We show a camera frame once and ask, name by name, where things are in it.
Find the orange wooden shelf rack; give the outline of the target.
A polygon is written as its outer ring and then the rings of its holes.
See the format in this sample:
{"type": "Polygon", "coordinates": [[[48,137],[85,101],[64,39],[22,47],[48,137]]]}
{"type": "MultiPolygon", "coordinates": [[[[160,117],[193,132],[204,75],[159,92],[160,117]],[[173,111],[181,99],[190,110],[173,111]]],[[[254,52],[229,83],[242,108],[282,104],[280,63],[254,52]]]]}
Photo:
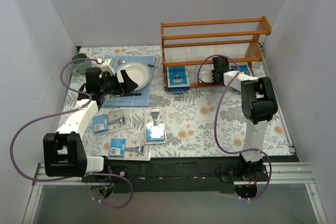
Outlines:
{"type": "Polygon", "coordinates": [[[161,23],[163,81],[168,89],[169,67],[211,64],[210,55],[226,55],[230,62],[261,62],[259,39],[269,36],[267,17],[161,23]]]}

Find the white blue harrys razor box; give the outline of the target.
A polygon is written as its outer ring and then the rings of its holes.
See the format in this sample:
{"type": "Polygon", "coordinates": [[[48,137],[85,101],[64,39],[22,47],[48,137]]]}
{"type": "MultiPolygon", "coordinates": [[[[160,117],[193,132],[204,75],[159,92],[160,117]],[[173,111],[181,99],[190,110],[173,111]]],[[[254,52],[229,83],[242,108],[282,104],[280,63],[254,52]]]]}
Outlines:
{"type": "MultiPolygon", "coordinates": [[[[237,66],[234,63],[230,63],[229,66],[230,66],[230,69],[238,70],[237,66]]],[[[239,62],[238,66],[239,66],[239,69],[240,69],[241,72],[243,72],[246,75],[253,76],[248,63],[246,63],[246,62],[239,62]]]]}

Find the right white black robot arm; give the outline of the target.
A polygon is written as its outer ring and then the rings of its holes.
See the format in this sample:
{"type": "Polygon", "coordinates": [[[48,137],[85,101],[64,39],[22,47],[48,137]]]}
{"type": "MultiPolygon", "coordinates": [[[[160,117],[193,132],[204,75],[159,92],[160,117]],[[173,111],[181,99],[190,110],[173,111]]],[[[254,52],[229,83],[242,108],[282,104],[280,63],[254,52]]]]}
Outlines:
{"type": "Polygon", "coordinates": [[[233,88],[241,94],[241,107],[247,124],[245,143],[243,149],[238,152],[237,175],[248,181],[262,172],[261,151],[266,129],[278,111],[274,88],[269,77],[249,76],[241,72],[239,66],[230,70],[228,57],[215,55],[212,60],[213,82],[222,82],[225,86],[224,91],[233,88]]]}

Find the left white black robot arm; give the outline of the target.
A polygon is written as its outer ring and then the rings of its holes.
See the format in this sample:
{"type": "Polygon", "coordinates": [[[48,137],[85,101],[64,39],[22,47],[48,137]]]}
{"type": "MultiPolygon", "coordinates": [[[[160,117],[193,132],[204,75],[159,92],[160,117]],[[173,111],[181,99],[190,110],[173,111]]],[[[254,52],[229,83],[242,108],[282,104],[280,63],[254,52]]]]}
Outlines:
{"type": "Polygon", "coordinates": [[[75,112],[54,133],[43,139],[45,172],[49,177],[83,177],[93,173],[100,182],[111,178],[112,170],[102,156],[86,155],[82,137],[93,117],[99,112],[106,96],[124,96],[138,84],[125,70],[120,73],[91,67],[85,73],[86,82],[79,88],[75,112]]]}

